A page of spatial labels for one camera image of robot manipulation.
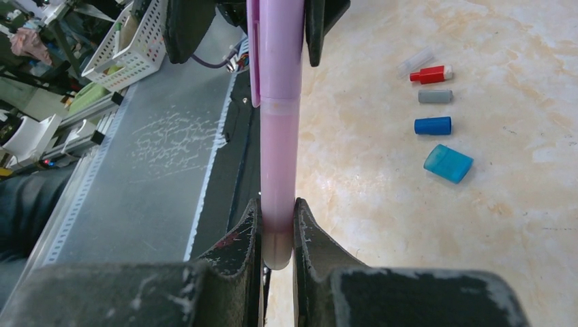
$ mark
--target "pink highlighter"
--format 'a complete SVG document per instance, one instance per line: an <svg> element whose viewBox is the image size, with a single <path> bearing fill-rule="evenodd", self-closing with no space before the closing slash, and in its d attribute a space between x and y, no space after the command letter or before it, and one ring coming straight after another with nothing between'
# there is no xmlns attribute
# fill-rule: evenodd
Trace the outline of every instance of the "pink highlighter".
<svg viewBox="0 0 578 327"><path fill-rule="evenodd" d="M261 105L262 255L289 263L301 99L304 0L247 0L253 107Z"/></svg>

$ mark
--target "table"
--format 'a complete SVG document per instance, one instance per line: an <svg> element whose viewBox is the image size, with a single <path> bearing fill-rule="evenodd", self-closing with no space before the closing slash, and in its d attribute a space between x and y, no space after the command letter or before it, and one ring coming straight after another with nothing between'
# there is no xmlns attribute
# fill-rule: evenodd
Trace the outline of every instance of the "table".
<svg viewBox="0 0 578 327"><path fill-rule="evenodd" d="M564 0L352 1L304 70L297 195L371 266L489 270L533 326L574 326L577 17ZM438 44L453 80L397 79ZM455 98L420 105L419 89ZM453 135L416 136L413 121L432 116L451 116ZM474 158L460 184L422 168L437 144ZM273 272L270 326L293 326L291 268Z"/></svg>

